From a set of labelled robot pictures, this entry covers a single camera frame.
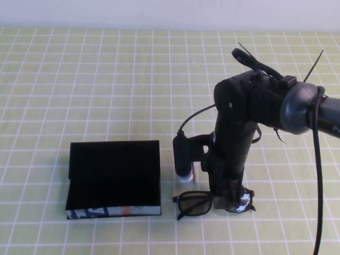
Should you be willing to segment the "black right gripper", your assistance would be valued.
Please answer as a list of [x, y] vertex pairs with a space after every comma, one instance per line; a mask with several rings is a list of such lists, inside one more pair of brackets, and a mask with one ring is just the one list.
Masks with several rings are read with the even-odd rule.
[[234, 200], [236, 207], [246, 205], [242, 180], [254, 133], [254, 127], [215, 128], [208, 155], [209, 188], [215, 209], [226, 210], [228, 200]]

